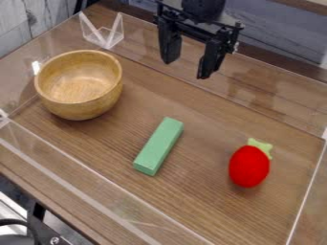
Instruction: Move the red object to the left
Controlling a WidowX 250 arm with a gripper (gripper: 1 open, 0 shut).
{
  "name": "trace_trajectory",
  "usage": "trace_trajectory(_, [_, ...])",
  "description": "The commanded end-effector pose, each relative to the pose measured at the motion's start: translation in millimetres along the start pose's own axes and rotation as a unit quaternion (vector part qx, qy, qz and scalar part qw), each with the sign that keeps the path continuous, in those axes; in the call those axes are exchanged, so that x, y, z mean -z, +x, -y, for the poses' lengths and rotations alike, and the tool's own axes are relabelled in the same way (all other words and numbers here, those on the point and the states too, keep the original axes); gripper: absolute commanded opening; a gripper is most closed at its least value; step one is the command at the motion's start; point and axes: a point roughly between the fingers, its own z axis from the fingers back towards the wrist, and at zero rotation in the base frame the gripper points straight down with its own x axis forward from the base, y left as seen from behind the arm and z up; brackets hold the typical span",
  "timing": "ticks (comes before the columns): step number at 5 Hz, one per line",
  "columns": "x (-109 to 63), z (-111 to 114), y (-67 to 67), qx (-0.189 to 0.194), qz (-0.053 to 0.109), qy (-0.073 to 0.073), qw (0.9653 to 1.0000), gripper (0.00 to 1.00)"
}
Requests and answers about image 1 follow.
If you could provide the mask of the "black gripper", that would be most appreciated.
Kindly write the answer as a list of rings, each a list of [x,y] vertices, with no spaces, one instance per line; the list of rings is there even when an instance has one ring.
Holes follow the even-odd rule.
[[[245,24],[226,11],[227,0],[157,0],[157,24],[159,27],[161,55],[163,62],[174,62],[182,51],[182,33],[193,38],[211,37],[227,30],[233,38],[245,29]],[[219,70],[226,56],[223,42],[215,38],[206,43],[199,60],[197,78],[207,79]]]

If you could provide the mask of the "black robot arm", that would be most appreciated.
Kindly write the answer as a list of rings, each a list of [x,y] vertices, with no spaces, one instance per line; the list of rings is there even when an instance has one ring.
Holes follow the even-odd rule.
[[[225,11],[226,0],[157,0],[155,23],[161,56],[166,64],[179,59],[183,35],[206,44],[197,78],[207,79],[221,69],[227,54],[239,46],[245,24]]]

